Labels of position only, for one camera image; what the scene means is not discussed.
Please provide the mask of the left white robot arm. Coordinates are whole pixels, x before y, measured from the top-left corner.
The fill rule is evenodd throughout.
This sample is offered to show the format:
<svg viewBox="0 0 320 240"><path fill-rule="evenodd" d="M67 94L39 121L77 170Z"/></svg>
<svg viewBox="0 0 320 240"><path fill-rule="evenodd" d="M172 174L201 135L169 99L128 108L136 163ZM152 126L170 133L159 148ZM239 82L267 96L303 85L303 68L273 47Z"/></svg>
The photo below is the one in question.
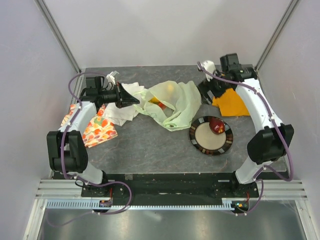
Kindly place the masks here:
<svg viewBox="0 0 320 240"><path fill-rule="evenodd" d="M49 166L66 180L80 181L91 193L104 197L112 184L103 170L89 162L83 134L102 106L115 104L121 109L137 105L140 101L121 83L115 82L112 75L92 73L85 81L86 87L80 96L75 97L75 108L69 119L46 136Z"/></svg>

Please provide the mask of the dark red fake apple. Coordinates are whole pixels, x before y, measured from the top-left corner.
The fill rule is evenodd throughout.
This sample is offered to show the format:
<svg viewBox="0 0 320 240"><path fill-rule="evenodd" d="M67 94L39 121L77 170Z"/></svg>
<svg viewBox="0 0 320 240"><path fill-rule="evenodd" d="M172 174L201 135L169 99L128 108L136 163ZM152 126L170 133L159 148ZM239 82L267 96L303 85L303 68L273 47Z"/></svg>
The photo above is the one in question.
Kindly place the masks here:
<svg viewBox="0 0 320 240"><path fill-rule="evenodd" d="M209 121L209 128L216 135L225 132L225 124L220 118L212 117Z"/></svg>

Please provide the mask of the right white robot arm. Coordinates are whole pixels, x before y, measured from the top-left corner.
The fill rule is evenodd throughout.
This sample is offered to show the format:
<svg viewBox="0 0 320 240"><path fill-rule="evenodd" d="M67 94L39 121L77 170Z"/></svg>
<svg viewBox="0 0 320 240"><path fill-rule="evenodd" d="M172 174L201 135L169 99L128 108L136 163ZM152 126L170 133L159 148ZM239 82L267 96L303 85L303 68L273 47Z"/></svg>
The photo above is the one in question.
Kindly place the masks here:
<svg viewBox="0 0 320 240"><path fill-rule="evenodd" d="M291 124L284 124L266 100L253 67L245 67L236 53L220 57L221 69L213 61L197 62L205 80L200 83L201 95L207 100L220 98L227 90L234 90L247 108L255 128L254 137L247 144L248 157L231 175L229 192L242 196L260 182L266 169L286 182L293 180L293 162L289 146L294 135Z"/></svg>

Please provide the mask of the light green plastic bag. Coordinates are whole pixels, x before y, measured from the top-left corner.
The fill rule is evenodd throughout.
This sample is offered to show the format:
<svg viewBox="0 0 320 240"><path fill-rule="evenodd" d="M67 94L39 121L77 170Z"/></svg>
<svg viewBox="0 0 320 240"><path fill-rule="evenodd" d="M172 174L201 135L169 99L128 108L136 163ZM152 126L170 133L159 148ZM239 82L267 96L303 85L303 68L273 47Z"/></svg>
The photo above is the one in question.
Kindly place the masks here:
<svg viewBox="0 0 320 240"><path fill-rule="evenodd" d="M156 97L167 106L162 110L149 100ZM141 100L134 107L138 113L151 117L170 132L188 129L202 104L200 92L193 81L168 80L141 92Z"/></svg>

